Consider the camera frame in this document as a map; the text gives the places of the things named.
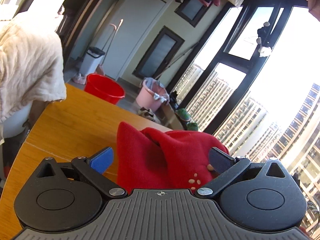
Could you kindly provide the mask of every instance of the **white door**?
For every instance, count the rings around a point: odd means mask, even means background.
[[[126,0],[110,23],[116,25],[123,19],[123,24],[113,40],[103,64],[103,69],[111,78],[118,78],[127,60],[137,46],[150,24],[165,6],[162,0]],[[110,31],[104,35],[106,41]]]

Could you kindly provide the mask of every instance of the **blue gripper pad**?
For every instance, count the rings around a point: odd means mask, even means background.
[[[91,168],[102,174],[113,163],[113,149],[106,147],[88,158],[88,161]]]
[[[213,147],[209,151],[209,163],[217,173],[222,174],[231,168],[236,163],[236,160],[218,148]]]

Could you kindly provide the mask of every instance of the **red bucket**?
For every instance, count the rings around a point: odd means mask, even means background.
[[[117,82],[98,74],[87,76],[84,91],[114,105],[125,97],[123,88]]]

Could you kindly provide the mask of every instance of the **high-rise building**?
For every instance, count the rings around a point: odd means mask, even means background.
[[[275,134],[276,124],[272,124],[266,109],[249,92],[215,136],[229,149],[230,155],[251,158],[267,147]]]
[[[281,138],[277,141],[271,151],[268,153],[266,158],[277,157],[281,159],[282,163],[288,162],[288,157],[285,158],[287,153],[291,148],[296,144],[297,140],[301,137],[301,134],[305,131],[306,127],[311,125],[317,125],[315,121],[314,111],[317,109],[318,101],[320,98],[320,93],[317,91],[318,85],[313,84],[310,89],[305,101],[303,102],[300,110],[296,114],[295,118],[283,133]],[[290,159],[295,158],[296,156],[290,154]]]
[[[266,156],[278,157],[290,174],[298,173],[303,195],[320,206],[320,86],[313,84],[287,130]],[[313,238],[320,235],[318,213],[308,210],[302,226]]]
[[[192,64],[179,80],[178,84],[174,88],[177,92],[177,103],[180,104],[185,96],[189,93],[193,85],[203,73],[203,69],[197,64]]]
[[[204,130],[207,127],[229,99],[232,92],[233,89],[229,84],[218,78],[218,73],[213,71],[187,106],[188,113],[198,124],[200,130]]]
[[[259,138],[257,143],[247,152],[247,156],[252,162],[260,163],[265,160],[268,152],[275,145],[282,135],[282,131],[276,122],[271,123]]]

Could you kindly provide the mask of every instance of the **metal screw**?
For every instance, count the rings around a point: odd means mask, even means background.
[[[112,188],[111,190],[109,190],[109,194],[112,196],[121,196],[124,194],[124,190],[122,188]]]
[[[198,189],[197,192],[201,196],[207,196],[207,195],[211,195],[213,193],[213,190],[207,187],[202,187]]]

